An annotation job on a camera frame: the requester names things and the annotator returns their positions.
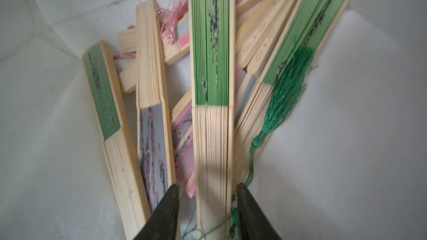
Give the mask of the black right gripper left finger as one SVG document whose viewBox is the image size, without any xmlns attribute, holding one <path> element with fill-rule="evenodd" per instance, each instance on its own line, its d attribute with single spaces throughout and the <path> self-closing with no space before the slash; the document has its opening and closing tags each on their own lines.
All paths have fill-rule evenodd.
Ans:
<svg viewBox="0 0 427 240">
<path fill-rule="evenodd" d="M 179 208 L 179 186 L 172 184 L 134 240 L 175 240 Z"/>
</svg>

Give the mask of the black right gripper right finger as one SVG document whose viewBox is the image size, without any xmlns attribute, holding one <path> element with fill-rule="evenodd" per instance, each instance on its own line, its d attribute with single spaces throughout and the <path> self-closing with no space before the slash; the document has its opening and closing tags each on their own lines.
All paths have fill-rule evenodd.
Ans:
<svg viewBox="0 0 427 240">
<path fill-rule="evenodd" d="M 240 240 L 280 240 L 246 184 L 236 186 L 238 235 Z"/>
</svg>

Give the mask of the cream tote bag yellow handles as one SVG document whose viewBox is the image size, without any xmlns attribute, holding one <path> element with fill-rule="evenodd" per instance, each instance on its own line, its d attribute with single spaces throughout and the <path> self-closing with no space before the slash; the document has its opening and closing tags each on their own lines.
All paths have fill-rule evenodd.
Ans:
<svg viewBox="0 0 427 240">
<path fill-rule="evenodd" d="M 80 57 L 140 1 L 1 0 L 3 240 L 124 239 Z M 426 239 L 427 0 L 350 1 L 250 190 L 284 239 Z"/>
</svg>

